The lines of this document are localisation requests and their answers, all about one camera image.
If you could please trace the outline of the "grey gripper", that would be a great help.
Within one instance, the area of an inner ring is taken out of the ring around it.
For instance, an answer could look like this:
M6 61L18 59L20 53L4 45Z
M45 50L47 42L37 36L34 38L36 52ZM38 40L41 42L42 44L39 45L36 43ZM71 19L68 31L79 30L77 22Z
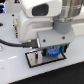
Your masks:
M48 48L54 46L60 46L61 53L66 53L67 48L69 47L69 43L74 40L74 31L70 29L70 31L63 35L58 33L55 29L39 31L37 33L37 43L38 47L42 50L42 56L47 56Z

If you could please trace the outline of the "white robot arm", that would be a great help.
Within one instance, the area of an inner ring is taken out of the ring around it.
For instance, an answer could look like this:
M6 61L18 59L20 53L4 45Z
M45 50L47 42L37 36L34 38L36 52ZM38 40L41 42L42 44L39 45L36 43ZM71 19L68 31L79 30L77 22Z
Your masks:
M18 39L24 47L40 50L70 44L74 38L73 9L67 0L21 0Z

